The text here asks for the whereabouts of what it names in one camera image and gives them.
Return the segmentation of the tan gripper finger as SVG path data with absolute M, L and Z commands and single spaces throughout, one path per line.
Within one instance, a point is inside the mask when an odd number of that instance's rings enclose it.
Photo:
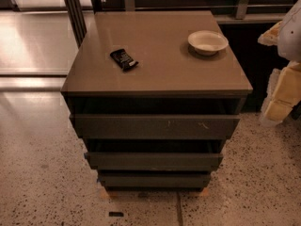
M 277 45 L 277 38 L 279 34 L 279 29 L 281 26 L 281 21 L 274 24 L 270 29 L 261 34 L 258 38 L 258 43 L 266 46 Z
M 273 69 L 266 92 L 260 122 L 263 126 L 276 126 L 301 101 L 301 63 L 291 61 L 282 70 Z

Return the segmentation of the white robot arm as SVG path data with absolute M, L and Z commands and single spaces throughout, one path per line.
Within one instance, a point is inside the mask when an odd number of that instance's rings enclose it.
M 261 106 L 260 122 L 276 126 L 289 115 L 301 116 L 301 0 L 298 0 L 283 20 L 261 34 L 258 43 L 277 47 L 280 57 L 289 64 L 282 70 L 273 69 L 267 86 L 267 97 Z

